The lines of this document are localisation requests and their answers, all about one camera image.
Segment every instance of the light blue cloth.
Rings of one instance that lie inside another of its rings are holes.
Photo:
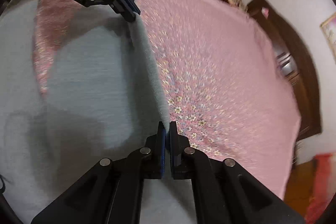
[[[167,102],[141,18],[82,8],[42,98],[32,62],[39,0],[13,0],[0,19],[0,174],[24,224],[103,157],[144,145]],[[196,223],[190,181],[145,181],[141,223]]]

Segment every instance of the pink bedsheet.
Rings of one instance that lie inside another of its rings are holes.
[[[179,133],[214,159],[234,158],[283,198],[300,115],[263,30],[220,0],[136,3]],[[34,60],[43,93],[79,8],[73,0],[40,1]]]

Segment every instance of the silver screw head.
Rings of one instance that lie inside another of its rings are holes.
[[[111,161],[108,158],[104,158],[104,159],[101,159],[99,163],[101,166],[108,166],[110,165]]]
[[[192,147],[186,147],[186,148],[184,149],[184,153],[186,153],[186,154],[188,154],[188,155],[192,155],[192,154],[195,153],[195,149],[192,148]]]
[[[149,154],[150,152],[151,152],[151,149],[150,149],[149,147],[143,147],[143,148],[140,149],[140,153],[141,153],[141,154],[145,154],[145,155],[147,155],[147,154]]]
[[[229,167],[233,167],[236,164],[235,160],[233,160],[233,159],[226,159],[226,160],[224,160],[224,163],[225,163],[226,166],[229,166]]]

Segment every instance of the bedroom cabinet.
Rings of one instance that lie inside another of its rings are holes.
[[[316,71],[305,44],[266,0],[252,0],[248,13],[272,41],[280,71],[293,87],[301,126],[297,140],[321,133],[320,94]],[[268,18],[262,8],[268,8]]]

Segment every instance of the picture frame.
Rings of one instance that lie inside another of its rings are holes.
[[[323,22],[320,27],[336,61],[336,13]]]

